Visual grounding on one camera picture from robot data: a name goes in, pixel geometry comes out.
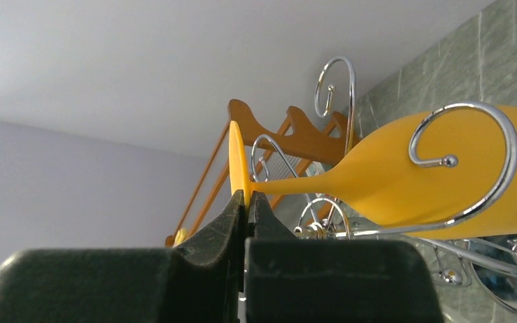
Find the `curved metal hook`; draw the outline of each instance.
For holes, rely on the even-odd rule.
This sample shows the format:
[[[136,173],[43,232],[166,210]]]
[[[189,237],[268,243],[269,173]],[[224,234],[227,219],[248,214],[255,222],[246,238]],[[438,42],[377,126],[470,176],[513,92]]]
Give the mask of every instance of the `curved metal hook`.
[[[279,144],[271,136],[262,134],[262,135],[258,136],[256,138],[256,140],[254,140],[254,143],[252,144],[252,149],[250,150],[250,171],[252,172],[252,177],[254,178],[254,180],[256,182],[259,181],[259,179],[258,179],[259,175],[257,174],[256,168],[254,166],[254,157],[256,155],[256,148],[259,145],[259,143],[261,142],[261,140],[263,140],[263,139],[267,140],[271,144],[271,146],[273,146],[273,148],[280,155],[280,157],[282,158],[282,160],[284,161],[284,163],[286,164],[286,166],[292,173],[292,175],[294,177],[299,177],[298,173],[296,172],[294,167],[292,167],[292,165],[290,164],[290,161],[288,161],[286,156],[284,156],[284,152],[282,151],[282,148],[280,148]],[[268,180],[269,174],[268,174],[268,171],[266,171],[268,169],[268,168],[266,168],[267,165],[264,160],[262,160],[261,163],[262,163],[263,167],[265,168],[265,172],[267,173],[267,180]],[[304,197],[306,198],[306,202],[308,202],[309,205],[312,205],[312,199],[310,198],[310,196],[308,194],[304,194]],[[320,223],[320,219],[318,218],[318,214],[316,214],[316,210],[314,210],[314,207],[310,207],[310,212],[312,213],[312,218],[313,218],[314,222]]]
[[[345,56],[336,56],[333,59],[329,60],[320,76],[318,76],[318,83],[316,84],[316,92],[314,93],[314,111],[316,114],[324,118],[332,111],[332,103],[334,98],[334,92],[336,87],[333,84],[328,86],[328,99],[326,100],[326,109],[324,111],[320,111],[320,90],[322,89],[322,83],[324,83],[324,78],[326,77],[326,72],[330,67],[336,63],[337,61],[343,61],[346,63],[349,72],[349,105],[348,105],[348,121],[347,121],[347,129],[346,129],[346,148],[345,152],[347,153],[349,150],[349,145],[351,142],[352,130],[353,130],[353,115],[355,112],[355,69],[353,68],[353,64],[351,61]]]
[[[431,231],[438,229],[445,229],[447,227],[453,227],[460,223],[463,223],[473,217],[477,216],[480,212],[486,210],[494,202],[496,202],[506,191],[510,185],[514,174],[517,169],[517,133],[514,125],[510,119],[501,110],[495,106],[484,103],[484,102],[461,102],[450,104],[441,109],[433,111],[427,116],[421,124],[417,127],[411,140],[409,142],[409,158],[411,161],[421,167],[434,167],[434,166],[446,166],[453,167],[458,162],[457,158],[447,155],[437,159],[420,159],[417,156],[417,142],[424,130],[431,124],[431,122],[441,116],[443,113],[460,110],[463,108],[473,108],[480,110],[488,114],[498,125],[504,136],[506,143],[506,155],[504,157],[504,166],[496,180],[496,183],[491,187],[489,192],[475,204],[466,208],[464,211],[454,215],[451,220],[439,223],[429,223],[421,225],[411,225],[407,227],[394,227],[390,229],[376,229],[353,232],[354,236],[368,236],[374,234],[405,234],[407,232],[419,232],[419,231]]]

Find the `tiled wall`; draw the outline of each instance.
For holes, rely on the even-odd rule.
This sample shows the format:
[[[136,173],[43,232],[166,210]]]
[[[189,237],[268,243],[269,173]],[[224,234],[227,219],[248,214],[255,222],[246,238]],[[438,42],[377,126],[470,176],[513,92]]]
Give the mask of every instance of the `tiled wall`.
[[[356,131],[365,137],[402,116],[465,100],[517,106],[517,0],[496,1],[360,97]],[[517,320],[476,284],[443,287],[439,294],[462,316],[457,322]]]

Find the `gray wall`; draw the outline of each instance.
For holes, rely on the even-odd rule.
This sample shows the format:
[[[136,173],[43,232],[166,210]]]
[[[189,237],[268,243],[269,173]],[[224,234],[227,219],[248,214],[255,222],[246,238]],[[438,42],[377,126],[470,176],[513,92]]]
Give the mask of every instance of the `gray wall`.
[[[25,248],[163,246],[205,162],[0,123],[0,263]]]
[[[365,137],[402,116],[464,100],[517,106],[517,0],[496,1],[360,97],[356,131]],[[476,283],[438,293],[467,322],[517,320]]]

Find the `white ceiling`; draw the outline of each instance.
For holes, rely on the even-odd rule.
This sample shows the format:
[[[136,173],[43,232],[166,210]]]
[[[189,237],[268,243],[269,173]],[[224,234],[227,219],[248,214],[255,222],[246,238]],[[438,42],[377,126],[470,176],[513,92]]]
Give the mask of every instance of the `white ceiling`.
[[[333,56],[363,94],[491,2],[0,0],[0,120],[207,157],[231,98],[316,118]]]

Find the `yellow wine glass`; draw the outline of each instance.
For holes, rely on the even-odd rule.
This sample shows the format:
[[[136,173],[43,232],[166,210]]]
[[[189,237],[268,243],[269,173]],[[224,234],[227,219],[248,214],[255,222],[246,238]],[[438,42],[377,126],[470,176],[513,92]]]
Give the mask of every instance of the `yellow wine glass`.
[[[447,240],[517,234],[513,106],[463,102],[406,116],[364,138],[326,173],[268,182],[250,181],[240,130],[231,122],[229,163],[232,192],[242,189],[247,207],[254,190],[325,193],[383,227],[354,236],[407,233]]]

